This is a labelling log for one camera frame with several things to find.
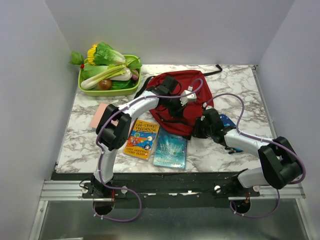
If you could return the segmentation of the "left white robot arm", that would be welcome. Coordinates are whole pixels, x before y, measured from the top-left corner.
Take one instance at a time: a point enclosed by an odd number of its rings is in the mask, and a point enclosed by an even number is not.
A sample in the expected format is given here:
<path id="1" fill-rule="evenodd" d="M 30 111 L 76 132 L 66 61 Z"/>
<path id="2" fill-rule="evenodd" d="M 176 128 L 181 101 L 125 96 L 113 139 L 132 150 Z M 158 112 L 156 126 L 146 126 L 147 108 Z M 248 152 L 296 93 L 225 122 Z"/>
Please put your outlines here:
<path id="1" fill-rule="evenodd" d="M 114 176 L 116 155 L 129 136 L 132 122 L 158 106 L 184 108 L 190 102 L 189 99 L 195 96 L 191 86 L 184 92 L 173 95 L 176 83 L 175 79 L 170 78 L 158 86 L 147 88 L 140 96 L 126 104 L 110 104 L 106 107 L 96 129 L 96 145 L 101 154 L 93 174 L 97 181 L 93 191 L 99 197 L 104 198 L 110 194 L 111 185 L 108 182 Z"/>

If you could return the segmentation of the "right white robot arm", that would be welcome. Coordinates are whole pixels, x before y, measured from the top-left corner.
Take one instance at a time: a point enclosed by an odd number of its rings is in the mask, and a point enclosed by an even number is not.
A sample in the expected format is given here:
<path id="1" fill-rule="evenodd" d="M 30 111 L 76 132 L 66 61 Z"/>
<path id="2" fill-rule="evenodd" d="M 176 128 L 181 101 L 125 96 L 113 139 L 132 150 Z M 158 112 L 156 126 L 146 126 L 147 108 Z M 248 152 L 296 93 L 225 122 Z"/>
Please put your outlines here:
<path id="1" fill-rule="evenodd" d="M 303 175 L 303 167 L 286 138 L 259 138 L 238 132 L 234 126 L 225 126 L 214 108 L 204 110 L 202 116 L 196 118 L 192 134 L 259 158 L 260 167 L 240 171 L 230 183 L 230 191 L 236 196 L 254 186 L 271 186 L 280 190 Z"/>

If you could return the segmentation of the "red backpack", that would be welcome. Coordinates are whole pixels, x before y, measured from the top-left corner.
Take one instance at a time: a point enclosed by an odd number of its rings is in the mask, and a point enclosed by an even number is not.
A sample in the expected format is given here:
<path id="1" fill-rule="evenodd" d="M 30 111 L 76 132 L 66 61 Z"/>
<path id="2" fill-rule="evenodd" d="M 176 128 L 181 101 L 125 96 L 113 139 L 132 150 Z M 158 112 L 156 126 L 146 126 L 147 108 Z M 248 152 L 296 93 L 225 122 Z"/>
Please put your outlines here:
<path id="1" fill-rule="evenodd" d="M 196 118 L 201 117 L 203 114 L 203 103 L 206 103 L 213 97 L 205 77 L 218 74 L 223 70 L 218 64 L 216 67 L 218 70 L 206 73 L 202 73 L 200 70 L 180 70 L 150 76 L 134 97 L 137 98 L 145 90 L 157 89 L 159 86 L 165 87 L 164 91 L 160 92 L 160 95 L 171 94 L 173 96 L 180 96 L 188 86 L 193 87 L 192 91 L 198 88 L 200 82 L 197 79 L 202 79 L 202 87 L 196 92 L 197 100 L 186 105 L 183 111 L 183 118 L 169 116 L 168 109 L 164 106 L 164 98 L 159 99 L 159 105 L 149 111 L 164 130 L 189 140 L 192 137 Z"/>

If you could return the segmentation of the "orange treehouse book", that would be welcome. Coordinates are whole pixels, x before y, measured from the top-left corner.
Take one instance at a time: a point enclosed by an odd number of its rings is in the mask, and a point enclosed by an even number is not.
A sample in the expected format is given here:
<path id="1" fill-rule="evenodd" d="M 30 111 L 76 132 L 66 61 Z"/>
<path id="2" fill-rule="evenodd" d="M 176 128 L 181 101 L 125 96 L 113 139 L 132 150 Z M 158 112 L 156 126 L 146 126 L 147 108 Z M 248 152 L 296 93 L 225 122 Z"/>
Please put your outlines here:
<path id="1" fill-rule="evenodd" d="M 160 125 L 137 119 L 128 137 L 123 153 L 125 155 L 148 160 Z"/>

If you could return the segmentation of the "teal blue book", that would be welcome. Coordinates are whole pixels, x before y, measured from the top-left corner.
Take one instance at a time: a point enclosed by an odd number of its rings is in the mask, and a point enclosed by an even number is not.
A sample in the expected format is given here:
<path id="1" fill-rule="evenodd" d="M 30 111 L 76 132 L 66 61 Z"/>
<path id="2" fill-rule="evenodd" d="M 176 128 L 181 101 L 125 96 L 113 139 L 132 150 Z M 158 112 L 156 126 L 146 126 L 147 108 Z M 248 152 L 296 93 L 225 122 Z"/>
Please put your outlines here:
<path id="1" fill-rule="evenodd" d="M 167 132 L 162 127 L 158 133 L 153 164 L 158 167 L 185 169 L 188 140 Z"/>

